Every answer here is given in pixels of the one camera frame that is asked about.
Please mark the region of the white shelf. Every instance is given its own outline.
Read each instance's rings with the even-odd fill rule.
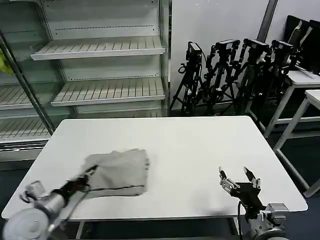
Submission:
[[[47,128],[39,117],[23,117],[0,120],[0,143],[28,140],[47,140]]]
[[[47,103],[51,100],[52,92],[46,89],[45,92],[36,91],[36,95],[41,103]],[[13,110],[13,109],[31,109],[33,108],[29,98],[19,84],[2,85],[0,86],[0,110]]]
[[[159,36],[53,40],[31,55],[33,60],[160,55],[166,49]]]
[[[160,77],[68,81],[51,105],[78,106],[165,99]]]

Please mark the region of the white desk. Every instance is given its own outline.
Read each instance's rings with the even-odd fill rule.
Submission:
[[[243,167],[261,178],[263,204],[284,203],[292,212],[308,206],[247,116],[67,119],[57,128],[2,212],[8,219],[29,207],[19,199],[40,180],[47,190],[76,175],[91,154],[146,149],[147,192],[135,197],[83,201],[71,219],[162,219],[237,215],[238,199],[220,186],[218,167],[247,182]]]
[[[315,75],[309,71],[303,70],[302,68],[298,68],[300,70],[290,71],[288,77],[291,80],[291,86],[287,88],[285,91],[278,107],[276,108],[272,119],[270,120],[268,126],[265,128],[263,133],[264,137],[267,138],[274,126],[276,124],[288,124],[292,120],[292,118],[282,118],[280,116],[285,109],[292,93],[295,89],[316,89],[320,88],[320,76]],[[320,121],[320,116],[312,116],[312,117],[302,117],[300,122],[318,122]]]

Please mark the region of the desk leg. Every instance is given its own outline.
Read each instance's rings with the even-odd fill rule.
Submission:
[[[303,195],[306,198],[310,198],[312,197],[313,194],[315,194],[316,192],[318,192],[318,190],[320,190],[320,179],[318,181],[316,181],[310,188],[308,188]]]
[[[275,152],[276,150],[280,149],[285,141],[290,137],[290,134],[292,133],[292,131],[294,130],[294,128],[296,127],[296,125],[298,124],[300,118],[303,116],[303,114],[306,112],[308,106],[310,105],[309,101],[307,98],[305,98],[303,100],[303,102],[301,103],[301,105],[299,106],[298,110],[296,111],[296,113],[294,114],[291,122],[289,123],[289,125],[286,127],[286,129],[284,130],[282,136],[279,138],[278,142],[275,144],[273,151]]]
[[[80,239],[81,238],[81,234],[82,234],[82,230],[84,229],[85,222],[86,221],[81,221],[80,222],[78,231],[76,232],[75,239]]]
[[[283,110],[285,109],[285,106],[287,105],[292,93],[295,90],[295,85],[289,86],[288,89],[285,91],[284,96],[282,97],[279,106],[276,108],[275,113],[272,116],[272,119],[269,123],[269,125],[266,127],[265,132],[263,134],[263,136],[265,138],[269,137],[270,133],[272,132],[274,126],[277,123],[277,120],[279,119],[281,113],[283,112]]]

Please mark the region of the gray cloth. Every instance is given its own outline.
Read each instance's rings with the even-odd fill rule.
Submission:
[[[146,191],[149,159],[145,150],[93,154],[83,170],[98,165],[89,180],[86,199],[105,196],[138,196]]]

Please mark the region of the black tripod stand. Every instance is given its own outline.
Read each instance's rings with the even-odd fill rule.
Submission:
[[[205,67],[208,73],[204,75],[205,82],[203,83],[204,89],[209,89],[208,91],[202,91],[203,101],[207,104],[206,114],[213,115],[213,106],[218,102],[222,101],[224,95],[229,97],[232,101],[235,100],[235,94],[233,90],[234,79],[232,77],[232,70],[239,67],[237,61],[235,61],[235,56],[237,49],[239,47],[239,40],[226,40],[217,42],[211,47],[210,55],[208,55]],[[212,66],[212,59],[216,55],[216,51],[219,54],[219,61]],[[220,88],[221,79],[223,74],[226,72],[225,82],[226,84]],[[211,79],[216,75],[214,84],[211,85]]]
[[[272,52],[275,59],[271,62]],[[254,99],[252,106],[256,112],[256,125],[260,127],[263,118],[262,110],[271,94],[277,97],[278,104],[283,95],[285,78],[289,72],[286,62],[291,54],[294,53],[294,46],[286,42],[272,41],[271,48],[264,57],[264,64],[258,71],[256,84],[254,87]]]
[[[170,105],[170,110],[174,106],[176,100],[182,103],[181,113],[192,114],[195,105],[200,101],[201,96],[197,94],[198,85],[203,84],[201,80],[202,71],[202,50],[200,47],[194,43],[188,42],[188,49],[186,51],[185,59],[187,60],[186,65],[182,63],[182,67],[179,68],[178,72],[184,74],[182,81],[173,96],[172,103]],[[185,87],[183,99],[179,98],[180,91],[182,87]]]
[[[249,56],[247,62],[245,62],[241,69],[239,71],[236,71],[236,73],[234,74],[234,78],[238,79],[239,75],[245,70],[243,79],[238,88],[238,93],[235,101],[236,113],[238,115],[245,114],[246,107],[254,90],[255,79],[261,70],[261,65],[264,64],[258,63],[258,60],[260,59],[261,55],[264,52],[267,52],[269,49],[268,44],[246,38],[243,40],[242,50],[239,57],[239,63],[242,63],[248,47],[250,49],[248,51]]]

